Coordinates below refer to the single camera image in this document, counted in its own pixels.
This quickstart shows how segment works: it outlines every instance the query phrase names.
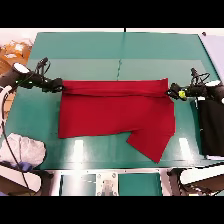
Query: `black cable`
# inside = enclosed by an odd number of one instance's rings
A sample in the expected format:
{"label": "black cable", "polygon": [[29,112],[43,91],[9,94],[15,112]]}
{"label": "black cable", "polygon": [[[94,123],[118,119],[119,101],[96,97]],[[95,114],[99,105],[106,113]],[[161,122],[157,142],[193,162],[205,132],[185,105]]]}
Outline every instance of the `black cable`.
{"label": "black cable", "polygon": [[[6,99],[7,99],[7,97],[5,97],[5,98],[3,99],[3,101],[2,101],[2,119],[3,119],[3,120],[4,120],[4,104],[5,104]],[[26,181],[24,172],[23,172],[23,170],[21,169],[21,167],[20,167],[20,165],[19,165],[19,163],[18,163],[18,161],[17,161],[17,159],[16,159],[16,157],[15,157],[15,155],[14,155],[14,153],[13,153],[11,147],[10,147],[10,144],[9,144],[9,142],[8,142],[8,139],[7,139],[7,136],[6,136],[6,133],[5,133],[5,124],[4,124],[4,121],[2,121],[2,133],[3,133],[3,136],[4,136],[4,138],[5,138],[6,144],[7,144],[8,148],[9,148],[9,151],[10,151],[10,153],[12,154],[12,157],[13,157],[13,159],[15,160],[16,165],[17,165],[18,168],[19,168],[19,171],[21,172],[21,174],[22,174],[22,176],[23,176],[23,180],[24,180],[24,182],[25,182],[25,184],[26,184],[26,187],[27,187],[27,189],[29,190],[28,193],[29,193],[29,195],[31,196],[31,193],[30,193],[31,190],[30,190],[30,188],[29,188],[29,186],[28,186],[28,183],[27,183],[27,181]]]}

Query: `table surface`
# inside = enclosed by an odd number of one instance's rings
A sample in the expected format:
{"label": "table surface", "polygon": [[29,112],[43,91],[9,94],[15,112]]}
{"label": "table surface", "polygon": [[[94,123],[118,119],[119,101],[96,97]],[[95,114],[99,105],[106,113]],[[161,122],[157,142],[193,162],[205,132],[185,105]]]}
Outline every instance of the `table surface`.
{"label": "table surface", "polygon": [[[209,72],[211,80],[218,79],[197,35],[39,33],[27,67],[34,69],[44,57],[51,61],[46,73],[51,79],[152,80],[168,77],[170,83],[188,85],[192,67],[199,73]],[[58,139],[60,100],[61,93],[19,88],[8,117],[7,135],[13,132],[46,144],[47,156],[39,169],[187,167],[216,163],[200,154],[193,101],[174,101],[176,134],[161,162],[156,164],[126,143],[130,133]]]}

